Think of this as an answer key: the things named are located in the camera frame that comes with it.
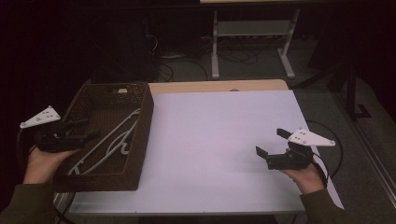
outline gray floor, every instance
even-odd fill
[[[280,78],[289,85],[300,83],[312,77],[318,71],[307,68],[307,63],[315,48],[315,40],[294,40],[290,45],[289,59],[296,74],[293,80],[287,79],[278,59],[276,48],[282,39],[273,40],[248,39],[243,40],[243,47],[221,47],[221,55],[230,59],[239,59],[244,63],[230,62],[219,58],[220,80],[236,79],[272,79]],[[226,39],[227,43],[238,43],[240,40]],[[169,67],[173,69],[173,81],[205,81],[206,74],[211,80],[210,51],[199,58],[180,58],[162,66],[165,73]],[[163,74],[164,81],[169,75]],[[330,77],[325,77],[307,89],[296,90],[295,95],[303,111],[305,119],[324,124],[335,132],[344,150],[342,166],[333,178],[338,194],[345,209],[357,217],[359,223],[396,223],[396,209],[380,179],[375,174],[370,157],[366,153],[367,146],[357,135],[358,130],[364,133],[365,139],[374,149],[378,159],[389,172],[391,179],[396,180],[396,124],[376,100],[370,87],[361,80],[357,86],[357,104],[365,105],[370,115],[369,119],[351,121],[345,113],[345,92],[334,94],[326,89]],[[316,133],[332,136],[332,133],[320,124],[307,122],[310,129]],[[320,148],[320,154],[328,163],[331,173],[340,160],[340,147]],[[67,214],[77,223],[136,223],[136,217],[76,217]],[[279,223],[291,223],[292,216],[277,217]],[[305,223],[306,216],[299,215],[295,223]]]

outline dark sleeve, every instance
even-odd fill
[[[0,224],[53,224],[55,216],[52,185],[18,185],[11,203],[0,214]]]
[[[308,223],[311,224],[354,224],[357,223],[345,210],[337,207],[326,189],[300,196]]]

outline hand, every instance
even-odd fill
[[[280,172],[288,175],[297,184],[302,194],[324,189],[319,172],[313,164],[309,164],[303,170],[281,170]]]
[[[41,151],[36,146],[32,147],[29,160],[27,162],[23,184],[51,183],[52,178],[62,161],[78,151],[79,149],[49,153]]]

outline white surface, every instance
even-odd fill
[[[49,106],[47,109],[41,111],[39,114],[32,117],[31,119],[22,122],[20,127],[22,129],[29,128],[36,125],[53,122],[58,119],[61,119],[61,116],[59,116],[59,114],[56,113],[56,111],[52,108],[52,106]]]
[[[302,146],[315,147],[333,147],[335,142],[333,140],[322,137],[318,134],[311,133],[306,129],[299,129],[295,131],[289,138],[289,141]]]
[[[275,214],[304,211],[295,184],[255,146],[284,153],[276,128],[306,128],[292,91],[154,94],[137,191],[78,193],[70,212],[96,215]],[[329,183],[330,193],[341,202]]]

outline floor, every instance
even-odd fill
[[[286,78],[276,52],[282,41],[267,37],[222,40],[219,47],[220,80],[280,78],[292,86],[318,72],[307,68],[316,40],[293,40],[288,56],[296,78]],[[166,54],[161,59],[158,81],[212,80],[210,39],[203,39],[202,46],[203,53],[198,57],[185,56],[182,52]],[[364,105],[371,117],[352,121],[345,111],[346,91],[328,91],[326,84],[330,78],[325,77],[306,89],[294,91],[310,129],[339,139],[338,147],[320,148],[319,152],[328,163],[331,174],[342,159],[342,165],[332,180],[348,213],[357,217],[362,224],[395,223],[396,204],[389,198],[391,192],[386,191],[386,183],[379,176],[388,172],[388,189],[394,189],[391,180],[396,180],[396,124],[375,99],[370,86],[360,79],[357,104]],[[380,161],[384,169],[378,172],[375,169],[378,164],[372,161]],[[137,223],[137,217],[66,215],[77,223]],[[278,223],[285,224],[291,223],[293,218],[293,215],[276,216]],[[298,215],[295,223],[306,223],[306,216]]]

